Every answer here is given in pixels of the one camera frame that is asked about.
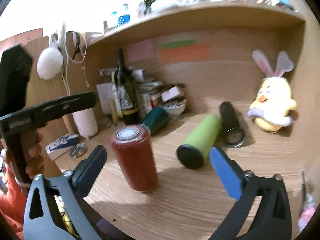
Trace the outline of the person's left hand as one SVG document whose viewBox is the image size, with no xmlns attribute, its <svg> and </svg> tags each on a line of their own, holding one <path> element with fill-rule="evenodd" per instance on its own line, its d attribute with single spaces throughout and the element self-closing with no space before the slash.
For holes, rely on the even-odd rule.
<svg viewBox="0 0 320 240">
<path fill-rule="evenodd" d="M 41 174 L 43 172 L 43 163 L 44 159 L 41 156 L 42 148 L 40 146 L 40 142 L 43 139 L 43 136 L 41 133 L 36 133 L 36 142 L 29 148 L 29 156 L 31 157 L 31 160 L 28 162 L 28 165 L 25 168 L 26 174 L 29 176 L 30 179 L 33 179 L 37 174 Z M 1 150 L 6 149 L 6 143 L 4 139 L 1 139 Z M 11 168 L 11 153 L 9 150 L 7 150 L 5 153 L 1 153 L 1 157 L 6 162 L 7 167 Z"/>
</svg>

